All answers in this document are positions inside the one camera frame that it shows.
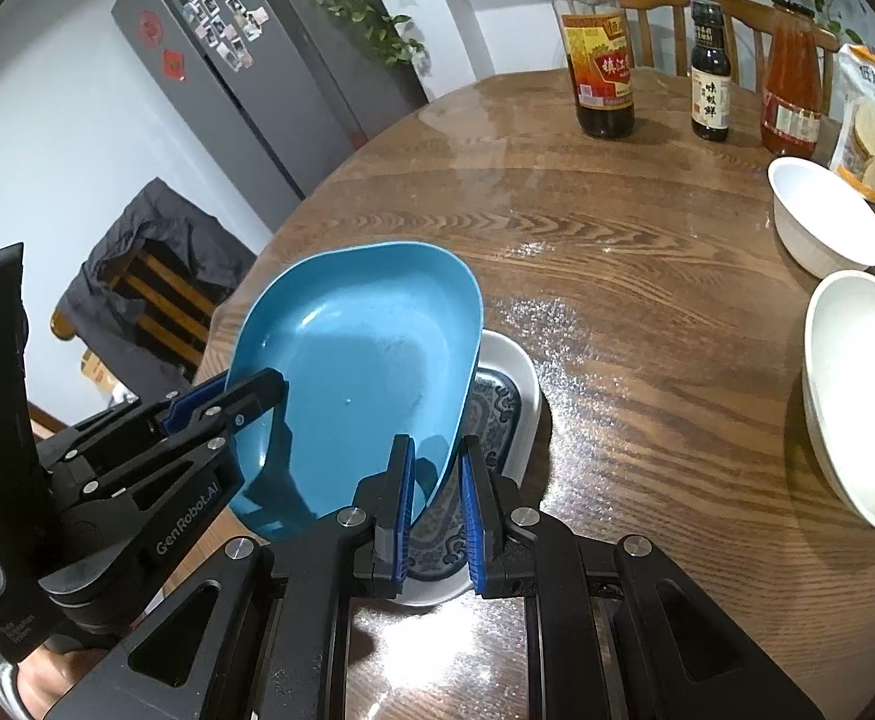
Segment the human hand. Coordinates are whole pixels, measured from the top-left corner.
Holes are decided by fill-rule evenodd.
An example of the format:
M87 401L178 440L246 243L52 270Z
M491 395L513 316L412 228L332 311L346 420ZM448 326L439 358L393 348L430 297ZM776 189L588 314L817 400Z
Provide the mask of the human hand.
M18 664L21 702L34 720L44 720L64 694L107 655L106 650L79 650L66 655L38 647Z

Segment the orange and white bag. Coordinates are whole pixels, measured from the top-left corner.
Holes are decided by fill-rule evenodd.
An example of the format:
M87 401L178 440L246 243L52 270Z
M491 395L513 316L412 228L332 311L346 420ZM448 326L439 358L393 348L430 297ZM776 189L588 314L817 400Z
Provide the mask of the orange and white bag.
M842 46L837 63L844 124L830 169L875 202L875 49Z

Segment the bottle cap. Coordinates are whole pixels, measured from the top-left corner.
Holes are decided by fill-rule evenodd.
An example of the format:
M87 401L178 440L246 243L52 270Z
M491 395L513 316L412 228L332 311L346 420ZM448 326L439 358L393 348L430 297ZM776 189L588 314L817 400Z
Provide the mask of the bottle cap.
M807 5L802 5L800 2L794 2L793 0L771 0L773 4L775 4L779 8L783 8L784 10L790 11L791 13L795 13L799 16L804 16L805 18L809 18L814 20L814 11L811 10Z
M691 20L701 26L724 26L724 13L717 2L695 0L691 4Z

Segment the gray refrigerator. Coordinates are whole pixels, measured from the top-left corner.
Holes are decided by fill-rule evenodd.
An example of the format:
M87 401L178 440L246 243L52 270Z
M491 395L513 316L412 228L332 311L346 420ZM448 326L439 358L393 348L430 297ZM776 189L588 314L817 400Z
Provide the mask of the gray refrigerator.
M314 0L117 0L115 21L272 230L370 138L426 103Z

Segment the metal screw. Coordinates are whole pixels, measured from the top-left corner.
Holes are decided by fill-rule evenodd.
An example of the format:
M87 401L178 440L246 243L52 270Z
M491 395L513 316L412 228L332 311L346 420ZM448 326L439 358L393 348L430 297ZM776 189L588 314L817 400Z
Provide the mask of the metal screw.
M247 557L254 551L254 542L250 538L241 536L240 538L232 538L231 541L224 546L224 553L231 560L241 560L242 557Z
M356 506L345 506L338 512L338 523L345 528L356 528L364 524L365 519L367 514L364 513L364 509L358 509Z
M530 528L541 521L541 515L537 514L530 506L519 506L511 512L511 522L522 528Z
M624 539L624 551L631 557L645 557L651 553L651 542L644 536L628 536Z

